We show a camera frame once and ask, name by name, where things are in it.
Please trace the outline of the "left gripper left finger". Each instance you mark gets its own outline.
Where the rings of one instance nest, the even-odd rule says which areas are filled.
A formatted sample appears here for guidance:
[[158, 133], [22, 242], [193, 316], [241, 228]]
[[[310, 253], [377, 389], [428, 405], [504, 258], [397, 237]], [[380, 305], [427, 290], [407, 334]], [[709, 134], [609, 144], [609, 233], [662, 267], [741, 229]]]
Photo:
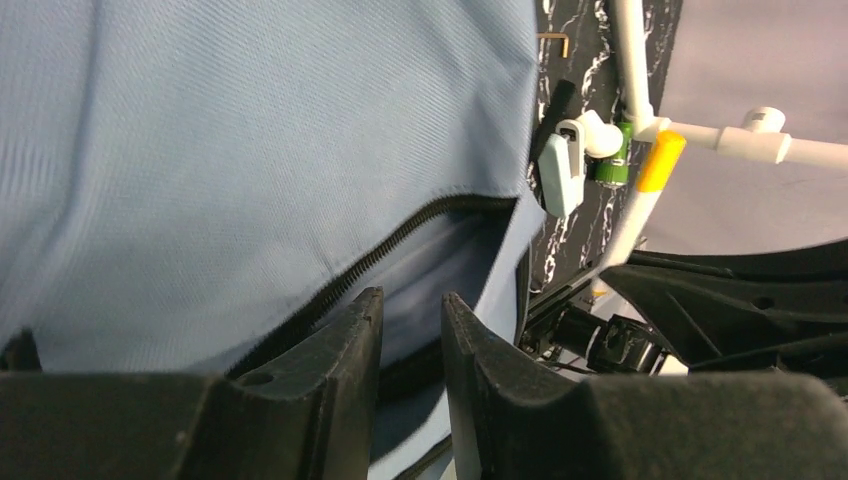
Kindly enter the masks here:
[[5, 479], [363, 479], [383, 292], [235, 379], [45, 374], [29, 331], [1, 354]]

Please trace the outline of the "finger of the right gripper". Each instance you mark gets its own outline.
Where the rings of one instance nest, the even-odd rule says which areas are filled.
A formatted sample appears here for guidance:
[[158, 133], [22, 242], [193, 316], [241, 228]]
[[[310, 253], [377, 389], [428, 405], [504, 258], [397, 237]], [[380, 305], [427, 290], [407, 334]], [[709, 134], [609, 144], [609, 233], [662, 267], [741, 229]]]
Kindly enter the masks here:
[[691, 372], [780, 370], [847, 395], [847, 242], [749, 255], [636, 251], [600, 278]]

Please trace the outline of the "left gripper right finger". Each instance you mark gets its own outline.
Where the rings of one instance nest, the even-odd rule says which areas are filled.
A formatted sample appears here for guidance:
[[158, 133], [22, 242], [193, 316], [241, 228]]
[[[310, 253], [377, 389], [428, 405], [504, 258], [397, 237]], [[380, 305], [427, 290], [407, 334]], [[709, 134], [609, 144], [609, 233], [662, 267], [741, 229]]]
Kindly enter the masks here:
[[847, 408], [811, 376], [597, 375], [571, 381], [456, 294], [441, 341], [460, 479], [843, 479]]

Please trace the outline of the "blue student backpack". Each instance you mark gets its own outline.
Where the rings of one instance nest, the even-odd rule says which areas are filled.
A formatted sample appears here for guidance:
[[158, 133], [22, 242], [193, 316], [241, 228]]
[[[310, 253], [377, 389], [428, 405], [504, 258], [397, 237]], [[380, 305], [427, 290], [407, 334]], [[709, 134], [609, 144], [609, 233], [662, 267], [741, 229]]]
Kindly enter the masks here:
[[531, 1], [5, 1], [1, 354], [235, 380], [383, 292], [363, 479], [438, 478], [456, 293], [511, 338]]

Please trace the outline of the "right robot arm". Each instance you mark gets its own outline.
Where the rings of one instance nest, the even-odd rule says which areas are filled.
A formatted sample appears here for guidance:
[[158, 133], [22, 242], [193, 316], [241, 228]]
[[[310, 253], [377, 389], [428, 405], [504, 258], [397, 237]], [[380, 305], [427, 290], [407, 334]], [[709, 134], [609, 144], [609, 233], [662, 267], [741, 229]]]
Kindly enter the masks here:
[[578, 305], [579, 277], [534, 300], [519, 347], [589, 373], [782, 371], [847, 393], [847, 244], [749, 255], [637, 251], [607, 279], [638, 312], [601, 318]]

